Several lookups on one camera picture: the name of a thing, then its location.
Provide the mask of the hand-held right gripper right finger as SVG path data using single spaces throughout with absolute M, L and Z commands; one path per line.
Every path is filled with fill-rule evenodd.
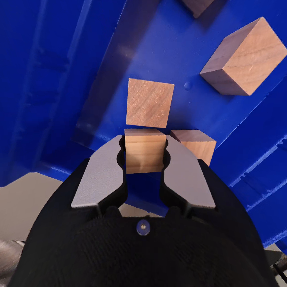
M 167 135 L 163 163 L 160 198 L 167 207 L 216 207 L 197 157 L 170 135 Z

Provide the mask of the plain blue bin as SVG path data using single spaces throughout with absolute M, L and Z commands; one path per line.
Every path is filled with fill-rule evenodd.
M 251 96 L 200 72 L 223 39 L 264 17 L 286 46 L 286 1 L 1 1 L 1 187 L 64 181 L 124 134 L 128 79 L 174 84 L 167 127 L 217 141 L 211 169 L 286 252 L 286 57 Z

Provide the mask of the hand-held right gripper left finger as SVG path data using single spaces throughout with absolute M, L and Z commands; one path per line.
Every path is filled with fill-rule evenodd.
M 124 204 L 128 196 L 124 143 L 124 137 L 117 135 L 91 155 L 71 208 L 107 209 Z

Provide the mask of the wooden cube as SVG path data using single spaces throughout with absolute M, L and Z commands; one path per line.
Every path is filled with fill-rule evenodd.
M 174 84 L 128 79 L 126 124 L 166 128 Z
M 200 72 L 221 95 L 250 96 L 286 57 L 264 17 L 226 36 Z
M 181 2 L 191 11 L 193 17 L 197 19 L 214 0 L 181 0 Z
M 216 140 L 200 130 L 171 130 L 170 136 L 188 148 L 198 159 L 210 166 Z
M 125 129 L 126 173 L 152 173 L 163 169 L 166 135 L 157 129 Z

